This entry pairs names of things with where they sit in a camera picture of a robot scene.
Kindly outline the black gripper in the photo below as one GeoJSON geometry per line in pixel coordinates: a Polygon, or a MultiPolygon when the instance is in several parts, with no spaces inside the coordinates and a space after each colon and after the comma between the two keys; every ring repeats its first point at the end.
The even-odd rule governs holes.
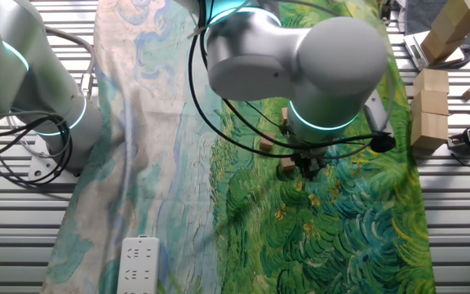
{"type": "Polygon", "coordinates": [[[326,163],[324,156],[324,153],[315,153],[312,150],[296,150],[291,159],[295,162],[299,173],[302,174],[304,179],[315,180],[321,170],[317,164],[326,163]],[[315,164],[302,166],[302,164],[311,164],[312,162],[315,162],[315,164]]]}

